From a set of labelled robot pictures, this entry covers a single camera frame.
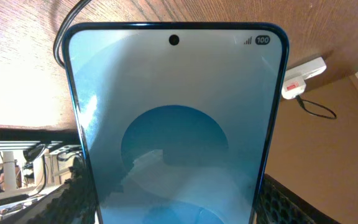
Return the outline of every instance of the smartphone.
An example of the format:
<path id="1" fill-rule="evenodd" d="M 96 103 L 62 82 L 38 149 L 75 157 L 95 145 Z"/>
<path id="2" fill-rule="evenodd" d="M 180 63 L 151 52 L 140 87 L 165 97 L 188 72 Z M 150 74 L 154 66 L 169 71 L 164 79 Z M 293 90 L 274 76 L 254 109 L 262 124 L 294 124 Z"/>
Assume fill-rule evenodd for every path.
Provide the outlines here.
<path id="1" fill-rule="evenodd" d="M 288 57 L 266 23 L 85 23 L 63 41 L 100 223 L 250 223 Z"/>

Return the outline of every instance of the brown wall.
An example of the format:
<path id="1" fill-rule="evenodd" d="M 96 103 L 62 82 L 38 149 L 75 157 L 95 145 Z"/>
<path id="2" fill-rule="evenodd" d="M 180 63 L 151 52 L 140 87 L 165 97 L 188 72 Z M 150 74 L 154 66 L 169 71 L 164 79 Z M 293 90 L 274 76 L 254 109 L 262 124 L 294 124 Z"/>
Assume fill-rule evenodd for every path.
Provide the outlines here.
<path id="1" fill-rule="evenodd" d="M 266 173 L 341 223 L 358 223 L 358 92 L 349 78 L 304 98 L 334 110 L 331 121 L 282 101 Z"/>

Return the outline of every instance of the white post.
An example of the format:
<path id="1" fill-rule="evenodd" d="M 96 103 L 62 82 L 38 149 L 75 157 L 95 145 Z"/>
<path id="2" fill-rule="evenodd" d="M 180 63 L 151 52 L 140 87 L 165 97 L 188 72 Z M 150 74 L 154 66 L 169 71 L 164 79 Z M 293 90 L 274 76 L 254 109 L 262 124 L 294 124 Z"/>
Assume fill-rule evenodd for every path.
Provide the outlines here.
<path id="1" fill-rule="evenodd" d="M 13 152 L 4 152 L 4 186 L 5 192 L 16 190 L 16 170 Z"/>

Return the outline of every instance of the black edge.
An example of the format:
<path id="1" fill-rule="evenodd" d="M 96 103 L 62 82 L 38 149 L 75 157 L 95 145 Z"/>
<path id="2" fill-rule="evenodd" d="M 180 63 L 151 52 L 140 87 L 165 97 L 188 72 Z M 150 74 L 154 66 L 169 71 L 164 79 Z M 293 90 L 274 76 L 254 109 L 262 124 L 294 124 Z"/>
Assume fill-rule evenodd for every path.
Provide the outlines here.
<path id="1" fill-rule="evenodd" d="M 70 63 L 70 57 L 68 55 L 68 44 L 70 42 L 70 39 L 79 31 L 82 30 L 99 30 L 99 29 L 137 29 L 137 30 L 143 30 L 143 29 L 222 29 L 222 30 L 267 30 L 270 32 L 273 32 L 278 36 L 278 38 L 281 40 L 282 43 L 282 57 L 280 61 L 280 69 L 278 71 L 277 76 L 277 83 L 274 91 L 274 98 L 273 98 L 273 104 L 272 104 L 272 110 L 270 112 L 269 122 L 268 122 L 268 128 L 265 138 L 265 144 L 264 144 L 264 151 L 262 154 L 262 160 L 260 163 L 259 168 L 259 174 L 257 179 L 257 184 L 255 187 L 255 194 L 254 194 L 254 200 L 252 202 L 252 210 L 250 214 L 249 223 L 253 222 L 254 215 L 255 215 L 255 204 L 257 203 L 257 195 L 260 192 L 260 188 L 262 185 L 262 178 L 263 173 L 265 172 L 266 162 L 267 162 L 267 154 L 269 153 L 269 147 L 270 143 L 272 141 L 273 136 L 273 129 L 275 124 L 275 119 L 277 116 L 277 110 L 278 110 L 278 104 L 280 102 L 280 96 L 281 96 L 281 88 L 284 80 L 284 74 L 287 67 L 287 60 L 288 60 L 288 54 L 290 50 L 290 44 L 288 41 L 288 37 L 284 30 L 282 30 L 279 26 L 276 26 L 275 24 L 270 23 L 264 23 L 264 22 L 86 22 L 86 23 L 80 23 L 75 24 L 72 27 L 70 27 L 63 38 L 63 44 L 62 44 L 62 50 L 63 50 L 63 59 L 65 61 L 66 65 L 66 74 L 69 81 L 69 89 L 71 93 L 71 100 L 73 102 L 74 107 L 74 114 L 76 118 L 77 128 L 78 128 L 78 134 L 80 135 L 80 141 L 81 145 L 83 147 L 83 153 L 86 158 L 86 164 L 91 172 L 92 181 L 94 184 L 93 179 L 93 172 L 92 167 L 87 150 L 86 145 L 86 139 L 83 128 L 79 124 L 78 121 L 78 114 L 80 112 L 80 109 L 78 107 L 78 99 L 76 96 L 76 89 L 74 80 L 71 74 L 71 63 Z M 99 200 L 96 194 L 96 201 L 98 203 L 98 216 L 101 217 L 101 211 L 99 207 Z"/>

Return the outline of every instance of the phone frame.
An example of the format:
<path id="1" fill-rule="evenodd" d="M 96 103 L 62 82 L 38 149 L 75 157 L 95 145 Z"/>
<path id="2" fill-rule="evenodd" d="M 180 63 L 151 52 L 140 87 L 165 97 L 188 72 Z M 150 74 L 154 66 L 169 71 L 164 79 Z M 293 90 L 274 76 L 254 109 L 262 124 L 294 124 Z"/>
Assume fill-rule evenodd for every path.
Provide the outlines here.
<path id="1" fill-rule="evenodd" d="M 262 153 L 262 160 L 260 162 L 259 173 L 257 178 L 257 183 L 255 186 L 254 199 L 252 201 L 251 214 L 249 217 L 249 223 L 252 223 L 255 216 L 255 204 L 257 203 L 257 196 L 262 185 L 263 173 L 265 172 L 265 166 L 267 162 L 267 156 L 269 153 L 270 143 L 272 141 L 273 129 L 275 124 L 275 118 L 277 115 L 278 103 L 280 102 L 281 89 L 283 85 L 285 69 L 287 67 L 287 60 L 289 54 L 289 41 L 286 33 L 279 27 L 274 24 L 264 23 L 264 22 L 86 22 L 75 24 L 70 27 L 63 38 L 62 52 L 63 59 L 65 62 L 65 70 L 67 74 L 69 89 L 71 93 L 71 100 L 74 107 L 74 114 L 76 125 L 78 129 L 78 134 L 80 136 L 81 146 L 84 153 L 84 158 L 86 165 L 90 171 L 90 176 L 93 182 L 93 187 L 96 189 L 93 178 L 93 171 L 91 167 L 91 161 L 88 154 L 88 146 L 86 145 L 86 138 L 84 129 L 81 127 L 81 124 L 78 120 L 78 115 L 80 109 L 78 107 L 78 98 L 76 94 L 75 82 L 73 78 L 73 72 L 70 63 L 69 56 L 69 43 L 70 39 L 79 31 L 82 30 L 153 30 L 153 29 L 183 29 L 183 30 L 267 30 L 273 32 L 278 36 L 282 44 L 282 57 L 280 59 L 280 68 L 278 70 L 277 83 L 274 90 L 272 110 L 270 112 L 270 117 L 268 121 L 267 133 L 265 138 L 264 150 Z M 95 191 L 95 200 L 97 203 L 97 214 L 99 222 L 103 223 L 101 216 L 98 193 Z"/>

